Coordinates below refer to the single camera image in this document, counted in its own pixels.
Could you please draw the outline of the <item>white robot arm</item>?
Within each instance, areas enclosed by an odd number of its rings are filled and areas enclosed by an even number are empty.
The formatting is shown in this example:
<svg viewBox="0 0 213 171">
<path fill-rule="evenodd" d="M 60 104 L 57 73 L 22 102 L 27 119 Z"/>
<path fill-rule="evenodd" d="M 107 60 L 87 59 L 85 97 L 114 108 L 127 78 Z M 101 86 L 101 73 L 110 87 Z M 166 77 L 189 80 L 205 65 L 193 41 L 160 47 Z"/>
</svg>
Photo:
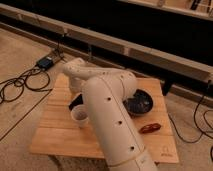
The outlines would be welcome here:
<svg viewBox="0 0 213 171">
<path fill-rule="evenodd" d="M 81 92 L 83 104 L 110 171 L 158 171 L 123 105 L 137 90 L 127 70 L 88 67 L 82 58 L 63 66 L 70 90 Z"/>
</svg>

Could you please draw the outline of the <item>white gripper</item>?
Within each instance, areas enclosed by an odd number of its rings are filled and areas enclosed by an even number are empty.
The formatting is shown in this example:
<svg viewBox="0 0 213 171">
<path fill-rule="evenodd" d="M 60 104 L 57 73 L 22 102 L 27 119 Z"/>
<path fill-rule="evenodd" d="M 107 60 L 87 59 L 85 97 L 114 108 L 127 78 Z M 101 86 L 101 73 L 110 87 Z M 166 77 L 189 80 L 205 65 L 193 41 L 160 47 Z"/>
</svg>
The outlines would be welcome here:
<svg viewBox="0 0 213 171">
<path fill-rule="evenodd" d="M 72 93 L 78 93 L 81 91 L 83 85 L 83 81 L 78 78 L 70 78 L 69 79 L 69 89 Z M 77 95 L 69 105 L 69 110 L 72 110 L 75 106 L 81 105 L 83 103 L 82 95 Z"/>
</svg>

